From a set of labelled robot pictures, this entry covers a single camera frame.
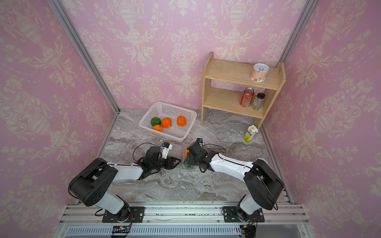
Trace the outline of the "lemon drink carton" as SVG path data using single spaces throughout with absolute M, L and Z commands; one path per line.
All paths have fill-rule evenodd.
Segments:
M 246 134 L 244 136 L 244 141 L 246 143 L 250 143 L 258 132 L 259 132 L 259 130 L 258 130 L 258 128 L 255 125 L 249 126 L 248 129 L 247 129 L 247 132 L 246 132 Z

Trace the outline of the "white orange paper cup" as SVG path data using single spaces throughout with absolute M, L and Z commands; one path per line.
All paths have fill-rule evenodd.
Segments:
M 264 82 L 269 70 L 270 68 L 266 64 L 254 64 L 253 71 L 251 74 L 251 80 L 258 83 Z

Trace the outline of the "glass jar black lid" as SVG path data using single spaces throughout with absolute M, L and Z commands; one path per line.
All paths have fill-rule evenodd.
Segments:
M 253 100 L 253 103 L 252 103 L 252 108 L 254 110 L 259 110 L 263 103 L 264 103 L 264 100 L 265 100 L 265 94 L 264 93 L 258 93 L 255 97 L 255 99 Z

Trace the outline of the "red soda can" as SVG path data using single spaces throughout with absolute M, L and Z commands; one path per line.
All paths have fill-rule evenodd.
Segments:
M 249 107 L 253 100 L 254 95 L 255 95 L 254 89 L 252 87 L 247 87 L 243 92 L 240 105 L 245 108 Z

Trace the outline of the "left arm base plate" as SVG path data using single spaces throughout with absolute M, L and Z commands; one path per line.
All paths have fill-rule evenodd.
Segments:
M 117 215 L 108 211 L 103 216 L 103 223 L 142 223 L 144 219 L 145 207 L 129 207 L 122 209 Z

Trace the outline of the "white plastic basket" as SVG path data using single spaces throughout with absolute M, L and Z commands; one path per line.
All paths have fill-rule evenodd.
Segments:
M 144 114 L 139 126 L 152 134 L 176 142 L 183 142 L 188 136 L 197 113 L 179 106 L 156 102 Z

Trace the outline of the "aluminium rail frame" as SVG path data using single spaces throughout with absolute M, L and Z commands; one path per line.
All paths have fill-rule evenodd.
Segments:
M 312 228 L 301 205 L 282 193 L 276 207 L 260 209 L 246 222 L 236 202 L 131 202 L 131 216 L 116 216 L 97 207 L 69 205 L 56 238 L 311 238 Z

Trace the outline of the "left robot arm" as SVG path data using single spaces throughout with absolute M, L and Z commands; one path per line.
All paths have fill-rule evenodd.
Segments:
M 68 192 L 87 207 L 96 206 L 105 210 L 104 217 L 113 218 L 120 223 L 133 223 L 134 214 L 129 204 L 111 193 L 109 187 L 114 182 L 143 180 L 162 169 L 176 168 L 181 159 L 169 156 L 171 149 L 172 145 L 168 143 L 152 145 L 133 164 L 112 164 L 103 158 L 96 158 L 71 180 Z

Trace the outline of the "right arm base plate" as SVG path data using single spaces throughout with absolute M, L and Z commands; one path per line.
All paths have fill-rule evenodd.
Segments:
M 225 223 L 264 223 L 264 213 L 260 208 L 253 214 L 248 215 L 238 206 L 224 206 L 222 208 L 222 215 L 224 216 Z

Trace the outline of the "wooden two-tier shelf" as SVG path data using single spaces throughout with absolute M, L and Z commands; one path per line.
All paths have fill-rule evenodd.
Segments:
M 277 67 L 271 67 L 262 83 L 251 81 L 250 76 L 253 68 L 254 66 L 249 63 L 215 59 L 214 53 L 209 53 L 203 66 L 201 124 L 204 123 L 208 110 L 214 109 L 252 117 L 257 128 L 263 125 L 286 82 L 285 64 L 280 62 Z M 234 86 L 240 86 L 241 89 L 247 87 L 263 89 L 265 91 L 264 104 L 258 110 L 251 107 L 245 108 L 240 105 L 243 96 L 242 91 L 213 87 L 213 81 L 230 83 Z

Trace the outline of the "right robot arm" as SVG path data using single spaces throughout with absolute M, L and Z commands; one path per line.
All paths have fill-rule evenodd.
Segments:
M 254 162 L 236 160 L 217 151 L 207 151 L 199 142 L 184 151 L 185 164 L 198 166 L 202 173 L 224 173 L 245 183 L 249 194 L 244 195 L 233 212 L 233 221 L 258 221 L 262 209 L 278 210 L 277 200 L 284 189 L 284 182 L 270 167 L 267 160 Z

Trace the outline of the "clear clamshell container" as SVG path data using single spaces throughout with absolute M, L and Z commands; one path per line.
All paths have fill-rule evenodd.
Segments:
M 235 142 L 226 148 L 226 156 L 246 162 L 262 157 L 263 148 L 256 143 Z
M 184 165 L 185 169 L 187 169 L 187 170 L 196 170 L 196 169 L 198 169 L 198 165 L 196 163 L 196 160 L 195 160 L 194 156 L 190 153 L 190 151 L 188 153 L 188 156 L 185 157 L 184 161 L 189 161 L 189 164 L 190 164 L 189 166 L 185 166 Z

